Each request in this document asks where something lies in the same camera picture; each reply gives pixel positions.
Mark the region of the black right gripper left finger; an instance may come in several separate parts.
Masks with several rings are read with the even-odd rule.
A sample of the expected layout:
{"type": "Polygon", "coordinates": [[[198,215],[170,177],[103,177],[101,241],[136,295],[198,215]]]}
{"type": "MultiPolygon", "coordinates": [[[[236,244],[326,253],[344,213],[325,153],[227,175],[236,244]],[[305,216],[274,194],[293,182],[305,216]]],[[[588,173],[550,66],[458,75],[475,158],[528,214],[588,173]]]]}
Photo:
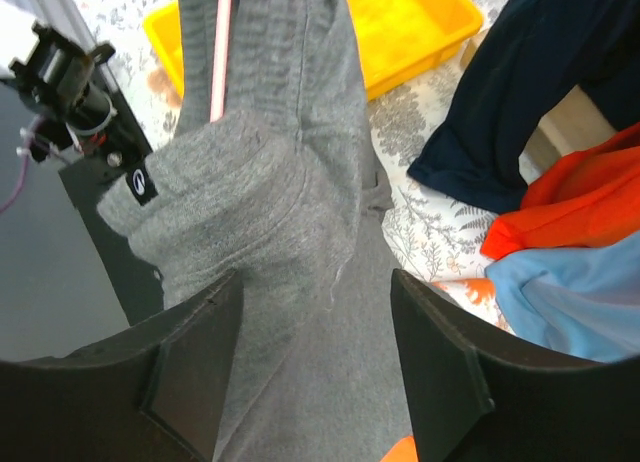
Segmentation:
{"type": "Polygon", "coordinates": [[[2,362],[2,460],[211,460],[242,311],[227,273],[64,358],[2,362]]]}

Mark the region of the pink wire hanger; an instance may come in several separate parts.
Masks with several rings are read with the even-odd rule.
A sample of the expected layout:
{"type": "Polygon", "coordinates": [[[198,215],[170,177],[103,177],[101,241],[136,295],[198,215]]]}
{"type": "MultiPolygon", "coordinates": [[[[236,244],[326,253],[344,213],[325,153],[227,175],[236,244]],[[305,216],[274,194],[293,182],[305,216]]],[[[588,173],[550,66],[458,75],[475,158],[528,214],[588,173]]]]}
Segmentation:
{"type": "Polygon", "coordinates": [[[210,122],[224,113],[226,74],[233,0],[218,0],[213,51],[210,122]]]}

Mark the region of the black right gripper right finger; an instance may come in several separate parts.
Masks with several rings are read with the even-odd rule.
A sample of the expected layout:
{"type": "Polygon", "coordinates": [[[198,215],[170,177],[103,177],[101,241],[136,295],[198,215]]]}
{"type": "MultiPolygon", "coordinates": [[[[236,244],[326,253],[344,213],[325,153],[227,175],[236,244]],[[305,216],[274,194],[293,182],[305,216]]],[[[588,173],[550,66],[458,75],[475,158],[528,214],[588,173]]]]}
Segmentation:
{"type": "Polygon", "coordinates": [[[403,270],[391,309],[421,461],[635,461],[639,361],[515,337],[403,270]]]}

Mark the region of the grey shorts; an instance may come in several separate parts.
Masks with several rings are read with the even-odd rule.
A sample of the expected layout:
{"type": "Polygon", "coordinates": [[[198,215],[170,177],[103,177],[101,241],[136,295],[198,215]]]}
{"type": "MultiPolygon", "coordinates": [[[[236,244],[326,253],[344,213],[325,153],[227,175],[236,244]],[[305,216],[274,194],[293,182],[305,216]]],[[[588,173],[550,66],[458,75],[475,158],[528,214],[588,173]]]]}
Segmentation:
{"type": "Polygon", "coordinates": [[[219,461],[378,461],[410,430],[390,311],[397,262],[345,0],[239,0],[209,119],[217,0],[179,0],[174,139],[98,212],[172,307],[236,270],[242,325],[219,461]]]}

